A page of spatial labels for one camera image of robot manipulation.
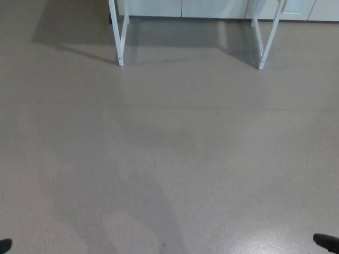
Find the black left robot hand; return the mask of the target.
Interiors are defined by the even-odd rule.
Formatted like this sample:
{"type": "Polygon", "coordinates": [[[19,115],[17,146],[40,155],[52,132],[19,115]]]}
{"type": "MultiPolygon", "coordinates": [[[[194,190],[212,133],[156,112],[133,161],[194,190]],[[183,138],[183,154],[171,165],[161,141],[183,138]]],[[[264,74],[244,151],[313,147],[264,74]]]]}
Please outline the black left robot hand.
{"type": "Polygon", "coordinates": [[[0,254],[5,254],[12,248],[13,241],[10,238],[0,240],[0,254]]]}

